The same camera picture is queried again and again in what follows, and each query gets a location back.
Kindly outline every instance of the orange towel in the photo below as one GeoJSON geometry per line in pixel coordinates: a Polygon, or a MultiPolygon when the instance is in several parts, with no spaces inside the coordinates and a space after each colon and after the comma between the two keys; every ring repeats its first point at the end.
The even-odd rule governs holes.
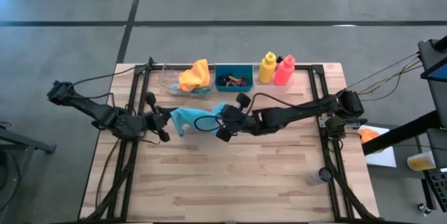
{"type": "Polygon", "coordinates": [[[380,134],[378,132],[376,132],[375,130],[371,130],[371,129],[360,129],[360,130],[358,130],[358,132],[362,136],[362,139],[361,139],[362,144],[372,140],[375,137],[380,136],[380,134]]]}
{"type": "Polygon", "coordinates": [[[203,88],[210,85],[210,71],[207,59],[197,60],[191,70],[179,74],[178,89],[192,91],[195,88],[203,88]]]}

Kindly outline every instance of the blue screen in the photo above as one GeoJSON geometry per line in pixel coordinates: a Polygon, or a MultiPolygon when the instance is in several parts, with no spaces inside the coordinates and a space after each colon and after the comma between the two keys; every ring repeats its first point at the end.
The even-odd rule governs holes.
{"type": "Polygon", "coordinates": [[[441,78],[447,81],[447,63],[431,72],[428,76],[441,78]]]}

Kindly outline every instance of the black metal frame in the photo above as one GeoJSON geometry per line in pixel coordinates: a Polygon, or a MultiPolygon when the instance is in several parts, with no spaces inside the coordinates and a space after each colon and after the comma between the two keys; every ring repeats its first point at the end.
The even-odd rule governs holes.
{"type": "MultiPolygon", "coordinates": [[[[170,65],[171,68],[176,68],[179,70],[184,70],[191,67],[191,64],[173,64],[170,65]]],[[[136,95],[136,89],[138,86],[138,82],[140,79],[140,76],[144,74],[143,81],[142,81],[142,90],[140,94],[140,102],[138,104],[138,114],[144,113],[144,106],[145,106],[145,94],[147,92],[148,84],[149,84],[149,75],[151,70],[161,70],[163,68],[163,64],[150,64],[150,65],[144,65],[140,68],[136,68],[133,73],[133,79],[132,79],[132,85],[131,85],[131,91],[129,94],[129,102],[128,102],[128,111],[131,113],[132,108],[134,107],[134,101],[135,101],[135,95],[136,95]]],[[[328,95],[328,86],[326,84],[325,79],[325,73],[322,65],[295,65],[296,70],[304,70],[307,71],[309,74],[309,82],[310,87],[312,91],[312,96],[314,100],[318,100],[318,90],[316,86],[316,77],[315,75],[318,75],[323,95],[328,95]]],[[[323,128],[320,127],[318,120],[317,120],[317,127],[318,131],[320,133],[320,141],[321,141],[321,148],[323,151],[323,157],[324,157],[324,163],[326,166],[328,166],[330,154],[329,154],[329,141],[324,138],[323,136],[323,128]]],[[[129,155],[129,159],[127,160],[127,164],[124,166],[124,156],[126,153],[126,148],[129,142],[122,141],[119,146],[119,153],[117,158],[117,166],[115,168],[115,175],[114,175],[114,181],[112,185],[112,190],[117,191],[122,184],[124,183],[124,180],[126,181],[125,188],[124,188],[124,197],[122,202],[122,209],[119,213],[119,217],[115,217],[115,208],[116,208],[116,202],[117,197],[116,195],[111,198],[111,200],[108,202],[108,212],[106,215],[106,218],[101,219],[100,217],[103,215],[103,212],[100,214],[97,214],[95,218],[90,218],[87,220],[82,220],[84,223],[123,223],[126,222],[127,213],[129,210],[129,201],[131,196],[131,189],[132,189],[132,181],[133,181],[133,168],[135,166],[136,162],[136,155],[138,151],[138,141],[132,141],[131,143],[131,152],[129,155]],[[126,170],[126,176],[125,178],[122,176],[124,171],[126,170]]],[[[337,164],[337,169],[339,170],[339,173],[341,176],[346,180],[346,174],[344,171],[344,164],[342,159],[342,153],[338,146],[338,142],[334,143],[334,150],[335,150],[335,159],[337,164]]],[[[329,194],[330,194],[330,201],[332,205],[332,211],[334,215],[334,219],[337,222],[338,220],[343,220],[344,218],[340,214],[340,208],[339,208],[339,202],[337,198],[337,189],[335,188],[334,181],[331,181],[328,183],[329,187],[329,194]]],[[[347,218],[353,219],[353,209],[352,205],[349,202],[347,196],[343,192],[344,196],[344,204],[346,207],[346,214],[347,218]]]]}

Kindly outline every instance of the clear plastic container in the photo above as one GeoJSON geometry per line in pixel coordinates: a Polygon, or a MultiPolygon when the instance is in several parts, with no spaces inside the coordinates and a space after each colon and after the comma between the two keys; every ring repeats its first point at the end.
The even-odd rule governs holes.
{"type": "Polygon", "coordinates": [[[288,80],[287,84],[284,86],[279,86],[276,85],[273,82],[273,78],[274,75],[276,74],[276,71],[278,69],[278,64],[277,67],[275,68],[275,74],[273,75],[273,78],[270,82],[268,82],[267,84],[262,83],[261,81],[259,81],[258,79],[258,74],[259,74],[259,68],[261,67],[260,63],[254,63],[253,64],[253,84],[254,84],[254,90],[256,92],[263,92],[263,93],[268,93],[268,92],[281,92],[281,93],[286,93],[294,84],[295,84],[295,80],[294,80],[294,75],[291,76],[291,78],[288,80]]]}
{"type": "Polygon", "coordinates": [[[164,64],[159,74],[159,84],[160,87],[165,89],[166,92],[173,96],[183,96],[189,98],[197,98],[201,100],[207,100],[211,98],[211,93],[214,86],[214,76],[216,73],[216,65],[208,64],[208,69],[210,71],[210,85],[207,87],[194,89],[192,91],[181,91],[177,88],[179,82],[179,74],[184,72],[191,66],[185,65],[185,68],[179,68],[179,65],[169,65],[164,64]]]}

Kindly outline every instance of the teal towel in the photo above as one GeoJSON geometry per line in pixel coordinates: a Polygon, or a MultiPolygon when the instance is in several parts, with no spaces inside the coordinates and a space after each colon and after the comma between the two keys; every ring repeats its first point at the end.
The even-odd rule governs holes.
{"type": "MultiPolygon", "coordinates": [[[[200,109],[192,109],[192,108],[185,108],[181,107],[176,110],[173,110],[170,112],[171,119],[173,120],[175,130],[179,134],[180,137],[184,136],[184,131],[182,130],[182,126],[187,124],[191,129],[197,128],[194,126],[194,121],[201,116],[209,115],[209,116],[216,116],[219,114],[222,109],[224,108],[226,104],[222,103],[212,109],[212,112],[207,112],[205,110],[200,109]]],[[[197,121],[197,126],[202,130],[208,130],[216,128],[218,123],[213,118],[204,118],[199,119],[197,121]]]]}

